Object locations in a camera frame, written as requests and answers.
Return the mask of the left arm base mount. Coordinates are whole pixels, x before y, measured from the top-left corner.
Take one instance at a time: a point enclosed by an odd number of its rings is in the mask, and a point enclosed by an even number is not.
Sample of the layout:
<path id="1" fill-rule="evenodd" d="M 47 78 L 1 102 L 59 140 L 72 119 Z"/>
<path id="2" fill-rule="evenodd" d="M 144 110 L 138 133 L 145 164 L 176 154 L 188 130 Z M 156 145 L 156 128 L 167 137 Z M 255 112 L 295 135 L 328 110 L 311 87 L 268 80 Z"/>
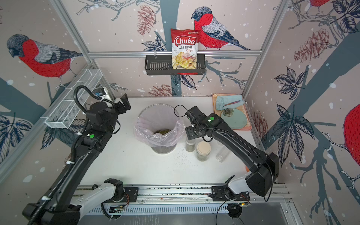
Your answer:
<path id="1" fill-rule="evenodd" d="M 126 203 L 137 202 L 137 197 L 138 197 L 138 192 L 139 192 L 138 187 L 124 187 L 123 189 L 124 189 L 124 191 L 123 191 L 122 197 L 114 196 L 113 198 L 107 200 L 107 203 L 126 204 Z"/>

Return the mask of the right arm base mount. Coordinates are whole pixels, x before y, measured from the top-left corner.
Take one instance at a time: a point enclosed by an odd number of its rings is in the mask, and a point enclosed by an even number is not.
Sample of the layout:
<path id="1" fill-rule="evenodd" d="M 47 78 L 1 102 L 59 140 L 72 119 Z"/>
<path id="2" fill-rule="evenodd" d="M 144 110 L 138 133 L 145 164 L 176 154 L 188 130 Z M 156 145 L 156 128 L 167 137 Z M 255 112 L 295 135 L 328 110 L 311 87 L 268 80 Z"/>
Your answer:
<path id="1" fill-rule="evenodd" d="M 225 186 L 212 186 L 211 193 L 208 195 L 215 202 L 229 201 L 250 201 L 248 192 L 241 192 L 239 194 L 233 193 L 230 188 Z"/>

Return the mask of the short clear bean jar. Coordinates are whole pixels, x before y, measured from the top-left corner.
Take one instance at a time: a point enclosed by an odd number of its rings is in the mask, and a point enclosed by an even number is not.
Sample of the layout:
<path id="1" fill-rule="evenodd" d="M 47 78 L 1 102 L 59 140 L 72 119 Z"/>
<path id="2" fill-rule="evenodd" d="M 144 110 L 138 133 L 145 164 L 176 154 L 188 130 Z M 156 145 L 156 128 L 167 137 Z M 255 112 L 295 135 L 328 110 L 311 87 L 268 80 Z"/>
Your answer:
<path id="1" fill-rule="evenodd" d="M 186 146 L 185 149 L 187 152 L 193 152 L 196 148 L 196 139 L 189 140 L 186 138 Z"/>

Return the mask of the tall clear bean jar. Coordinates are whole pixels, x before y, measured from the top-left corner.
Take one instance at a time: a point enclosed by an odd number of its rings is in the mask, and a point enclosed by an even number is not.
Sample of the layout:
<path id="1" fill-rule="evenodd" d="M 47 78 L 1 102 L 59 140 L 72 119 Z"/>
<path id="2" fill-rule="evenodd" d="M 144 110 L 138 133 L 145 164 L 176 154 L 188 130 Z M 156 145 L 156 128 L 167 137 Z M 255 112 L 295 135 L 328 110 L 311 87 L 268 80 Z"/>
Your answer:
<path id="1" fill-rule="evenodd" d="M 230 154 L 230 151 L 220 142 L 217 142 L 217 146 L 219 147 L 219 152 L 216 154 L 216 159 L 218 162 L 223 163 Z"/>

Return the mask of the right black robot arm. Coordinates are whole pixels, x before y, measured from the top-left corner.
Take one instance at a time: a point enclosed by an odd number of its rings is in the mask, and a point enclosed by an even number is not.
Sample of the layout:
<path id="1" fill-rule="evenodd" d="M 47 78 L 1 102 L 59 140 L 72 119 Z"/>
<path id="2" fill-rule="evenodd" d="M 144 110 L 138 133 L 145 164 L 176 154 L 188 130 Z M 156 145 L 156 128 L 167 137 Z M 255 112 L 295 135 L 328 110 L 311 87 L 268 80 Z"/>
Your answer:
<path id="1" fill-rule="evenodd" d="M 272 194 L 274 182 L 279 174 L 279 157 L 254 147 L 235 131 L 217 114 L 205 115 L 197 106 L 194 106 L 184 114 L 191 126 L 186 127 L 189 140 L 208 136 L 223 144 L 235 154 L 249 169 L 250 174 L 239 179 L 231 176 L 221 188 L 223 195 L 228 200 L 233 200 L 242 193 L 241 185 L 246 182 L 250 190 L 267 202 Z"/>

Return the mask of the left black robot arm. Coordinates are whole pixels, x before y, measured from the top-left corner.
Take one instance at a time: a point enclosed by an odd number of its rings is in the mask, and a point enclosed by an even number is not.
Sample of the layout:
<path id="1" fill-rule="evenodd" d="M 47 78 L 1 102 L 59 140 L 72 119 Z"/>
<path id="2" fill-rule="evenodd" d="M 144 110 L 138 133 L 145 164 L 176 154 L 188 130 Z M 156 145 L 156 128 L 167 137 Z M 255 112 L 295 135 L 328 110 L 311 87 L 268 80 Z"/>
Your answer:
<path id="1" fill-rule="evenodd" d="M 114 103 L 95 95 L 84 85 L 74 90 L 74 102 L 85 113 L 81 134 L 73 142 L 70 158 L 53 185 L 37 203 L 29 203 L 22 215 L 30 225 L 76 225 L 97 205 L 125 193 L 123 182 L 108 179 L 103 185 L 74 201 L 73 194 L 95 159 L 104 150 L 112 135 L 118 130 L 118 116 L 131 109 L 127 94 Z"/>

